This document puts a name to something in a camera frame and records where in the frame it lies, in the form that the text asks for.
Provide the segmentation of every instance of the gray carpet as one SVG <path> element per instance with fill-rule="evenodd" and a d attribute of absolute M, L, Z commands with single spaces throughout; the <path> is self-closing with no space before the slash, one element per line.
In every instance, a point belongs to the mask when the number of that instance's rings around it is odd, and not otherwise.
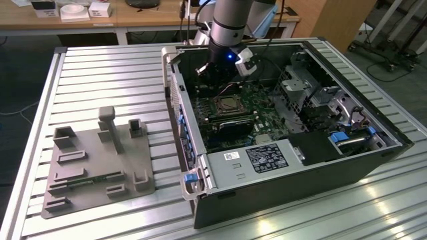
<path fill-rule="evenodd" d="M 375 9 L 367 20 L 371 24 L 378 24 L 387 9 Z M 402 17 L 396 12 L 391 21 L 384 27 L 387 32 L 394 22 Z M 404 31 L 396 38 L 398 44 L 404 41 L 404 37 L 415 28 L 416 22 L 411 21 Z M 145 43 L 153 39 L 155 33 L 148 32 L 143 35 L 133 35 L 131 43 Z M 423 29 L 415 39 L 411 48 L 415 50 L 427 39 L 427 29 Z M 173 32 L 161 32 L 153 42 L 169 42 Z M 24 106 L 36 102 L 40 98 L 45 77 L 49 70 L 51 59 L 55 47 L 60 47 L 61 42 L 56 36 L 25 36 L 9 37 L 4 46 L 0 46 L 0 112 L 13 112 Z M 382 61 L 382 58 L 367 53 L 358 48 L 355 52 L 346 54 L 355 65 L 366 71 L 368 65 Z M 427 56 L 422 55 L 424 60 L 422 64 L 427 66 Z M 398 69 L 395 72 L 387 72 L 380 66 L 371 69 L 371 73 L 383 80 L 391 80 L 407 72 Z M 391 83 L 375 81 L 394 99 L 403 105 L 415 118 L 427 125 L 427 69 L 418 66 L 411 74 L 402 77 Z M 24 115 L 32 121 L 37 106 L 24 112 Z M 0 116 L 0 184 L 12 184 L 15 181 L 19 165 L 27 144 L 27 138 L 31 131 L 29 123 L 20 115 Z M 0 185 L 0 223 L 3 220 L 7 203 L 12 187 Z"/>

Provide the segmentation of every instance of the white sticker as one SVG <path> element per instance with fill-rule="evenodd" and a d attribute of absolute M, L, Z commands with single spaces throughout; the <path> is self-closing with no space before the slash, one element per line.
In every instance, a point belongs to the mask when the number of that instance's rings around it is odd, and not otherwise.
<path fill-rule="evenodd" d="M 115 24 L 112 23 L 93 23 L 95 27 L 107 27 L 107 26 L 113 26 Z"/>
<path fill-rule="evenodd" d="M 232 160 L 232 159 L 240 158 L 239 152 L 233 151 L 233 152 L 225 153 L 224 158 L 225 158 L 225 160 Z"/>

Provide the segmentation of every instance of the wooden cabinet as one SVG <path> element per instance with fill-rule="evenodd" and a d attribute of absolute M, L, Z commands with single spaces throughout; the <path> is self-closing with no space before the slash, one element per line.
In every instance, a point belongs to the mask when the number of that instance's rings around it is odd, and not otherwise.
<path fill-rule="evenodd" d="M 343 53 L 376 0 L 286 0 L 300 16 L 292 38 L 324 37 Z"/>

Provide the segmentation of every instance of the slotted table surface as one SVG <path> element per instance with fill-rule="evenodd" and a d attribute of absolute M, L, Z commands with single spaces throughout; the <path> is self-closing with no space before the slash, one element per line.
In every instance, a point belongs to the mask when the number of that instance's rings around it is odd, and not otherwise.
<path fill-rule="evenodd" d="M 356 184 L 193 229 L 191 206 L 179 186 L 180 167 L 161 78 L 160 50 L 175 43 L 68 48 L 52 59 L 0 239 L 426 237 L 426 128 L 326 41 L 304 40 L 415 142 L 396 160 Z M 155 193 L 43 219 L 53 129 L 68 125 L 75 131 L 97 128 L 97 108 L 109 105 L 115 106 L 116 124 L 135 118 L 147 123 Z"/>

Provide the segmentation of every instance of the power supply label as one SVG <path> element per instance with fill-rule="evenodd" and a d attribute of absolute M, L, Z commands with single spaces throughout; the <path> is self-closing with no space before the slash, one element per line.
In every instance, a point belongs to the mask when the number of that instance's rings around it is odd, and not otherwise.
<path fill-rule="evenodd" d="M 277 144 L 247 149 L 245 153 L 259 174 L 290 166 Z"/>

